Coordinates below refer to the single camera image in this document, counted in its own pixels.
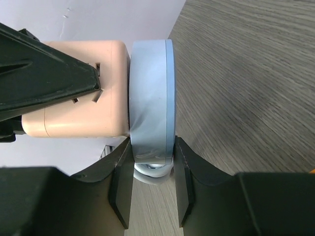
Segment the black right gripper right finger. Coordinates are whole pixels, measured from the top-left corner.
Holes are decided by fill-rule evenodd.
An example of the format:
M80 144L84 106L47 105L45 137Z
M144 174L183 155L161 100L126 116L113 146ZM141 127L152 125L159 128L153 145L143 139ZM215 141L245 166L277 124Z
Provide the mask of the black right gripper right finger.
M312 236L315 177L308 173L229 175L180 137L174 146L179 225L186 236Z

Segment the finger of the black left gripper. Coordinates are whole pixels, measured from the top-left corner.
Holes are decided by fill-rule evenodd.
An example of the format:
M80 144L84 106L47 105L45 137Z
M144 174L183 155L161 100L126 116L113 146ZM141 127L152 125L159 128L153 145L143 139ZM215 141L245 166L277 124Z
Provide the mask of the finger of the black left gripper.
M0 118L7 120L100 90L96 69L40 42L26 29L0 26Z

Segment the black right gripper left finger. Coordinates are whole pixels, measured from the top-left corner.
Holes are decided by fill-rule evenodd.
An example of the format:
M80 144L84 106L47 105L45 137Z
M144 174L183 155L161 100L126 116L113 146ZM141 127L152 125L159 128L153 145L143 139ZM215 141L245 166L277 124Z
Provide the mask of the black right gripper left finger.
M134 159L130 139L82 171L2 168L3 236L122 236L129 226Z

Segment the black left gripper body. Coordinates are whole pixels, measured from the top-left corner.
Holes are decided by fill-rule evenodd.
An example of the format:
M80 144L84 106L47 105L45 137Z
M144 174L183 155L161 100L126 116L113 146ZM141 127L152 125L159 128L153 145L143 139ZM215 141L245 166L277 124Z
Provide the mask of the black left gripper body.
M0 30L0 141L10 143L24 134L22 115L30 111L25 100L38 96L38 68L34 52L30 52Z

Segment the tan cube socket adapter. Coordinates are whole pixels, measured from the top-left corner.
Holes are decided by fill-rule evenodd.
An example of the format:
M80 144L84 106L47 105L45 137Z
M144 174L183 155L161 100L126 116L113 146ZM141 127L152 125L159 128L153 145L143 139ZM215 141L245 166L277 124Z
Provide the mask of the tan cube socket adapter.
M118 40L45 44L93 66L101 89L22 115L25 133L42 138L127 136L129 54L125 44Z

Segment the round light blue socket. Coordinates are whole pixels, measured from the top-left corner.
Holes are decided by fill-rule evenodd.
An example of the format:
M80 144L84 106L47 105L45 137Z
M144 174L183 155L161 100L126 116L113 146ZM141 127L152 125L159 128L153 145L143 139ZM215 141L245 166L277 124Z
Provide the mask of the round light blue socket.
M129 70L129 126L137 164L171 163L176 128L176 66L170 39L136 41Z

